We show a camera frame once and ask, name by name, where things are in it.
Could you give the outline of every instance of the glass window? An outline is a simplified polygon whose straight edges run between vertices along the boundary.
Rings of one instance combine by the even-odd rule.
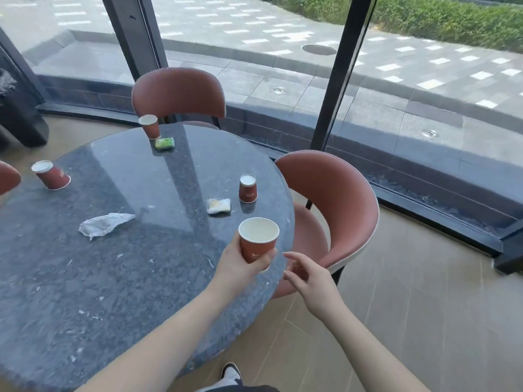
[[[0,27],[48,100],[132,111],[134,80],[101,0],[2,0]]]
[[[223,86],[224,129],[309,148],[350,0],[152,2],[169,65],[203,69]]]
[[[502,236],[523,218],[523,8],[513,4],[523,0],[378,0],[327,151]]]

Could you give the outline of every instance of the hand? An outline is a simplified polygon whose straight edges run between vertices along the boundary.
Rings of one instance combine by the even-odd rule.
[[[284,279],[302,295],[312,315],[324,323],[331,314],[345,307],[329,270],[301,253],[286,252],[284,256],[293,260],[284,271]]]
[[[226,300],[227,304],[230,303],[249,286],[249,283],[260,271],[265,270],[270,265],[277,253],[278,249],[274,248],[253,263],[247,263],[242,257],[237,231],[231,243],[223,250],[208,289],[213,290],[214,294],[218,294]]]

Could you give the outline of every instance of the shoe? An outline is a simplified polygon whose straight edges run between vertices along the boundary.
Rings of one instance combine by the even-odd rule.
[[[227,378],[232,378],[238,385],[243,385],[242,383],[242,375],[239,372],[238,366],[236,366],[234,363],[229,362],[227,363],[223,369],[222,369],[222,376],[220,379],[224,379],[227,376]]]

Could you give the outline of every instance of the debris on table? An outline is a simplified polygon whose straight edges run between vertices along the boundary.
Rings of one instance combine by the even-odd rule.
[[[120,224],[133,220],[136,215],[129,213],[109,213],[84,221],[78,231],[93,240],[94,237],[103,237]]]
[[[156,139],[154,142],[154,148],[157,150],[169,150],[170,148],[174,148],[174,138],[173,137],[162,137],[160,139]]]
[[[210,199],[207,200],[207,213],[216,214],[220,212],[228,213],[231,211],[231,200],[226,199]]]

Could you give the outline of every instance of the forearm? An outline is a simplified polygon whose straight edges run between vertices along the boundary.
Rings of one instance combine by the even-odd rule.
[[[429,392],[345,306],[324,321],[367,392]]]
[[[165,392],[227,303],[207,288],[78,391]]]

